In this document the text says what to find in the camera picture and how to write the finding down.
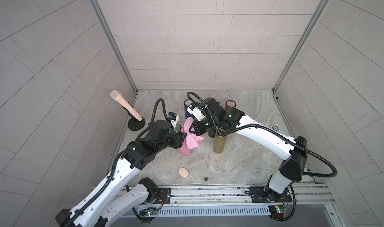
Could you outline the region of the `gold thermos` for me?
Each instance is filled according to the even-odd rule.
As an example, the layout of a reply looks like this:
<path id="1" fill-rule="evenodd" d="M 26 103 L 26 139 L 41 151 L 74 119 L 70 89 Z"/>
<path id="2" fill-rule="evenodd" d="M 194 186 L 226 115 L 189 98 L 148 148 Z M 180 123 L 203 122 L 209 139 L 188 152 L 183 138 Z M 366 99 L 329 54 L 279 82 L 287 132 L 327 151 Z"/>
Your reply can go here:
<path id="1" fill-rule="evenodd" d="M 224 151 L 228 136 L 215 136 L 213 150 L 217 154 L 221 154 Z"/>

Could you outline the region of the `pink cloth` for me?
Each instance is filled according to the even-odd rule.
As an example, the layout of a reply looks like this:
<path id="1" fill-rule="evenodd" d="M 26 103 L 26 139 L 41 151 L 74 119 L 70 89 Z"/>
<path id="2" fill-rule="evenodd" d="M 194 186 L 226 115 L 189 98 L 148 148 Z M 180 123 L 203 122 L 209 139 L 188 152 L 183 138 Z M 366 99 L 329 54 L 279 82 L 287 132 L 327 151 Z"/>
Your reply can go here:
<path id="1" fill-rule="evenodd" d="M 200 142 L 205 140 L 203 136 L 197 136 L 196 134 L 193 134 L 190 131 L 190 128 L 192 127 L 193 123 L 194 123 L 194 119 L 192 117 L 188 117 L 185 120 L 183 125 L 184 133 L 186 133 L 186 137 L 185 137 L 186 147 L 189 150 L 192 150 L 194 148 L 200 149 Z"/>

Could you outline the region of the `pink thermos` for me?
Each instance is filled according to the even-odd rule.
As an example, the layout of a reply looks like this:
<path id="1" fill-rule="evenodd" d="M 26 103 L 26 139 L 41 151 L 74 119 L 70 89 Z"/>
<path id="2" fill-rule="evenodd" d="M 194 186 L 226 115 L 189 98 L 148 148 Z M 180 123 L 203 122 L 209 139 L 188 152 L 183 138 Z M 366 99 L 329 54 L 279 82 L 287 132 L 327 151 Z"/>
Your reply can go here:
<path id="1" fill-rule="evenodd" d="M 188 148 L 187 144 L 186 143 L 183 143 L 182 147 L 179 148 L 179 152 L 183 155 L 183 156 L 188 156 L 191 154 L 191 150 Z"/>

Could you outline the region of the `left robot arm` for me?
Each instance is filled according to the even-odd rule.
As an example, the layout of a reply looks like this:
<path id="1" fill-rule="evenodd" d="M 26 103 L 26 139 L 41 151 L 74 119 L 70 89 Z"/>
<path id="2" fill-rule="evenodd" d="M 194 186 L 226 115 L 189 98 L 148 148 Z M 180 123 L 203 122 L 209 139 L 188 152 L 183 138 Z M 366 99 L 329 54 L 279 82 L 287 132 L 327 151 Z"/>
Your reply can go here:
<path id="1" fill-rule="evenodd" d="M 176 132 L 173 125 L 165 120 L 157 120 L 148 126 L 144 138 L 138 138 L 120 152 L 110 173 L 72 209 L 63 209 L 56 216 L 61 227 L 109 227 L 132 208 L 152 203 L 157 199 L 158 186 L 150 178 L 139 183 L 117 198 L 117 194 L 158 152 L 167 147 L 179 149 L 186 133 Z"/>

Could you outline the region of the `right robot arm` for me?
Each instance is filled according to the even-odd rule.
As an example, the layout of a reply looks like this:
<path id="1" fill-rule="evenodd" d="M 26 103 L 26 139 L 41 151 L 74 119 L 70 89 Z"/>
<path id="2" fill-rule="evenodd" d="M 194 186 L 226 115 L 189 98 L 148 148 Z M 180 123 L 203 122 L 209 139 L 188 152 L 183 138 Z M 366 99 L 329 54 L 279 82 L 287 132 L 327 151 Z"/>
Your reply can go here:
<path id="1" fill-rule="evenodd" d="M 225 110 L 213 98 L 207 98 L 203 103 L 191 103 L 187 111 L 196 119 L 191 130 L 197 136 L 210 130 L 215 130 L 219 136 L 239 134 L 263 145 L 283 160 L 268 181 L 266 193 L 281 195 L 289 185 L 302 180 L 308 158 L 308 154 L 302 150 L 307 147 L 304 138 L 300 137 L 297 142 L 292 137 L 261 125 L 237 108 Z"/>

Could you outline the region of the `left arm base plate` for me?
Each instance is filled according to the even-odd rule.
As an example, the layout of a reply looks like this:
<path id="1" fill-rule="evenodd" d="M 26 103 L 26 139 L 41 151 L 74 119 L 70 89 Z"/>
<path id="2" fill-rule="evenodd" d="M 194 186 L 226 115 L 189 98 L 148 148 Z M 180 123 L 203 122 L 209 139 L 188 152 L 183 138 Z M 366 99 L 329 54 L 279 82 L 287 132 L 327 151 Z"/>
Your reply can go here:
<path id="1" fill-rule="evenodd" d="M 161 205 L 169 204 L 171 199 L 171 188 L 158 188 L 156 194 L 150 199 L 147 199 L 141 205 Z"/>

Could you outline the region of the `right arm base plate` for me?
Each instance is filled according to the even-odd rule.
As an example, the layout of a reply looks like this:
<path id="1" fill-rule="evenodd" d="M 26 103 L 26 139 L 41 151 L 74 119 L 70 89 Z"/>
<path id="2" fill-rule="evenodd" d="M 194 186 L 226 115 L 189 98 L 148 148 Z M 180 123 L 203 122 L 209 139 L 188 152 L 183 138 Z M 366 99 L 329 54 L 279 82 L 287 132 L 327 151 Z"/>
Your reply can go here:
<path id="1" fill-rule="evenodd" d="M 282 194 L 272 190 L 265 191 L 265 187 L 250 187 L 248 190 L 253 203 L 283 203 L 292 202 L 292 194 L 288 187 Z"/>

